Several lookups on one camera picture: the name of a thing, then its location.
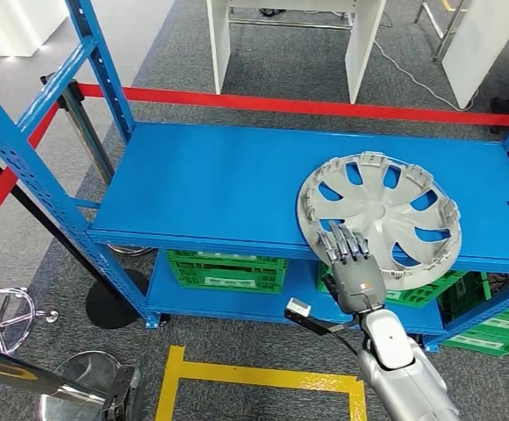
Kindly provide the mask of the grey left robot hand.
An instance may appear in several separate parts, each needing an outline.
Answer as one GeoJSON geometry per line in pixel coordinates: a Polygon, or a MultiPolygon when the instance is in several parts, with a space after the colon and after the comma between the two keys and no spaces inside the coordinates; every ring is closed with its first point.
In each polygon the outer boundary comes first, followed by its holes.
{"type": "Polygon", "coordinates": [[[139,368],[121,365],[101,409],[101,420],[144,420],[144,382],[145,378],[139,368]]]}

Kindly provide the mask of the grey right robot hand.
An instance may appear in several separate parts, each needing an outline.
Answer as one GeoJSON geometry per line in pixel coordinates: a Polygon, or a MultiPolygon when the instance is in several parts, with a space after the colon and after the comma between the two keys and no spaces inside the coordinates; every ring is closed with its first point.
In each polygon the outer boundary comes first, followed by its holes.
{"type": "Polygon", "coordinates": [[[333,239],[317,232],[331,271],[322,277],[329,294],[346,314],[360,314],[384,307],[387,294],[381,270],[368,240],[344,224],[329,224],[333,239]]]}

